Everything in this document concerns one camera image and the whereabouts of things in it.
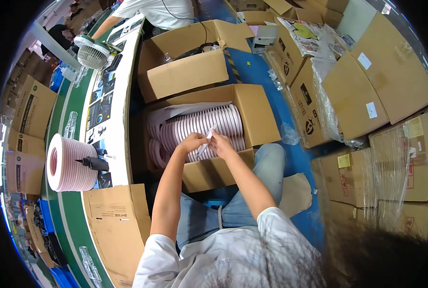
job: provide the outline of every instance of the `plastic bag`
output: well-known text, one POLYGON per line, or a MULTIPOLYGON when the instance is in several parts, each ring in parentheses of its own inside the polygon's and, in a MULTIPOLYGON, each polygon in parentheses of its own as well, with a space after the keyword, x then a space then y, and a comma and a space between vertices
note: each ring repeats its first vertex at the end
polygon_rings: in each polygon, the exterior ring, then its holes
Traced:
POLYGON ((300 142, 299 133, 287 123, 282 123, 280 128, 281 139, 288 145, 297 145, 300 142))
POLYGON ((171 56, 168 53, 165 53, 163 56, 163 63, 166 64, 169 62, 172 62, 171 56))
POLYGON ((275 84, 275 87, 278 91, 281 91, 283 89, 283 86, 281 86, 281 82, 278 80, 278 76, 276 76, 275 71, 270 69, 268 72, 268 75, 272 79, 273 84, 275 84))

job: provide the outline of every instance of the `label sticker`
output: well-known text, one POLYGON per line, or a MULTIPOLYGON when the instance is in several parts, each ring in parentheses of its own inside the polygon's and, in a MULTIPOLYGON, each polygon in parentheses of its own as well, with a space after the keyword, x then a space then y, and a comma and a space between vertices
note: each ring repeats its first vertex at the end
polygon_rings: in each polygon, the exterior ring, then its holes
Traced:
POLYGON ((407 121, 407 129, 409 130, 409 138, 415 138, 424 135, 424 127, 420 116, 407 121))
POLYGON ((358 57, 358 62, 364 67, 364 69, 368 69, 371 66, 371 61, 366 57, 366 55, 361 52, 360 56, 358 57))
POLYGON ((337 157, 339 168, 350 167, 350 154, 345 154, 337 157))
POLYGON ((369 114, 369 119, 377 117, 377 111, 376 111, 376 106, 374 105, 374 102, 367 103, 366 109, 367 109, 367 113, 369 114))

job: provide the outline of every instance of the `cardboard sheet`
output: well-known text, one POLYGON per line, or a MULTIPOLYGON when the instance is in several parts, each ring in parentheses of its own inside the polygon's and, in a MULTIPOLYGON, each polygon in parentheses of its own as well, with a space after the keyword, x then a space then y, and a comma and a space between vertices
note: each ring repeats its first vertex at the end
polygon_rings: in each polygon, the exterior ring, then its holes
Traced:
POLYGON ((312 189, 304 173, 283 178, 283 196, 278 206, 287 217, 310 208, 312 189))

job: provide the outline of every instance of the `cardboard flap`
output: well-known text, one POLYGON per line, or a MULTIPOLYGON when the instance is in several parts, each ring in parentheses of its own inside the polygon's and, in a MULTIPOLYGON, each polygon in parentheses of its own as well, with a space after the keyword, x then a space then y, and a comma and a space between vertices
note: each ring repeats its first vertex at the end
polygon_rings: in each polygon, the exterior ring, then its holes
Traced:
POLYGON ((234 93, 233 101, 241 120, 248 123, 243 125, 246 148, 280 141, 275 117, 262 85, 235 84, 234 93))
POLYGON ((296 8, 297 18, 304 22, 323 24, 323 19, 318 11, 296 8))
POLYGON ((143 217, 148 212, 143 184, 84 191, 83 202, 92 239, 114 286, 132 285, 150 233, 150 217, 143 217))
POLYGON ((273 14, 267 11, 244 11, 243 15, 248 25, 264 25, 264 21, 274 22, 273 14))
POLYGON ((225 80, 228 80, 228 72, 222 49, 172 61, 149 70, 138 79, 147 103, 225 80))
POLYGON ((251 38, 255 35, 246 23, 232 24, 222 20, 213 21, 217 31, 217 40, 225 41, 227 48, 251 53, 251 48, 246 38, 251 38))
POLYGON ((287 10, 293 7, 285 0, 264 0, 264 2, 267 3, 279 15, 283 15, 287 10))

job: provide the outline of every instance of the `human arm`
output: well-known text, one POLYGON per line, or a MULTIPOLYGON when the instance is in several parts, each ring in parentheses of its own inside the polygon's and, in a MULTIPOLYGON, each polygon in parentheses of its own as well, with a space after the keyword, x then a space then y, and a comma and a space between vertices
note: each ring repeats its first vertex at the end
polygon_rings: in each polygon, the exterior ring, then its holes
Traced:
POLYGON ((277 206, 269 190, 236 153, 226 136, 213 130, 209 148, 225 160, 255 220, 263 210, 277 206))
POLYGON ((162 234, 176 242, 185 159, 190 151, 208 142, 202 134, 192 133, 172 153, 156 191, 150 235, 162 234))
POLYGON ((116 16, 110 16, 108 17, 97 29, 96 33, 92 36, 93 39, 98 39, 101 37, 105 32, 109 31, 115 24, 118 23, 119 20, 121 20, 121 17, 116 16))

